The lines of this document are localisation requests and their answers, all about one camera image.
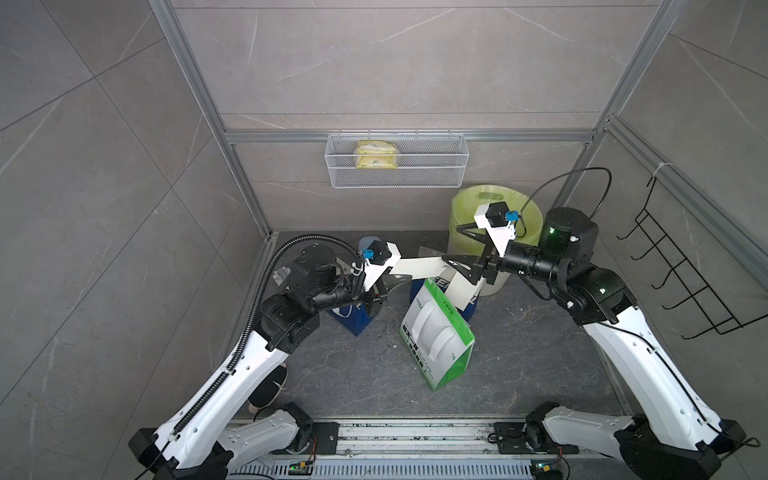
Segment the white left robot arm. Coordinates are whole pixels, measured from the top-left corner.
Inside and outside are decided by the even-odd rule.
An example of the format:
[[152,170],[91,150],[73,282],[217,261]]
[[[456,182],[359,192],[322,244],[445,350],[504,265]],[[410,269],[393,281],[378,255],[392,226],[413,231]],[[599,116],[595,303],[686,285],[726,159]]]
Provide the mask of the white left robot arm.
[[156,479],[224,479],[266,454],[304,449],[313,420],[294,403],[245,426],[230,421],[247,399],[274,386],[278,369],[319,327],[321,313],[355,304],[377,308],[410,281],[395,270],[401,258],[391,242],[357,249],[325,234],[299,235],[278,248],[233,351],[169,420],[137,431],[129,441],[136,460]]

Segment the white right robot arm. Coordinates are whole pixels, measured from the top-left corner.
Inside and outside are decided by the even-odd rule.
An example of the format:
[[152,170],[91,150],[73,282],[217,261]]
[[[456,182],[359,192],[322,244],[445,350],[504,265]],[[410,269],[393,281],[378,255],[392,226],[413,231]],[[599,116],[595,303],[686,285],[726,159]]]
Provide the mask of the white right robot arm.
[[622,460],[641,479],[709,479],[747,443],[738,422],[721,418],[687,382],[655,338],[636,296],[614,271],[591,261],[599,227],[582,211],[550,210],[535,245],[517,241],[519,211],[480,206],[458,234],[483,246],[479,256],[447,255],[466,280],[499,273],[546,285],[549,299],[598,344],[640,404],[634,416],[606,416],[545,402],[523,429],[535,452],[574,446]]

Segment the green white paper bag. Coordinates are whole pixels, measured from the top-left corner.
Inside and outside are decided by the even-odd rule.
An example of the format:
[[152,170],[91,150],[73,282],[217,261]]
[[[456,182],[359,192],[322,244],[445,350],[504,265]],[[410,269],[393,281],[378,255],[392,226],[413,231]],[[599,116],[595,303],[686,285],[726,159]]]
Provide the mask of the green white paper bag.
[[467,370],[474,333],[431,279],[410,304],[399,333],[432,390]]

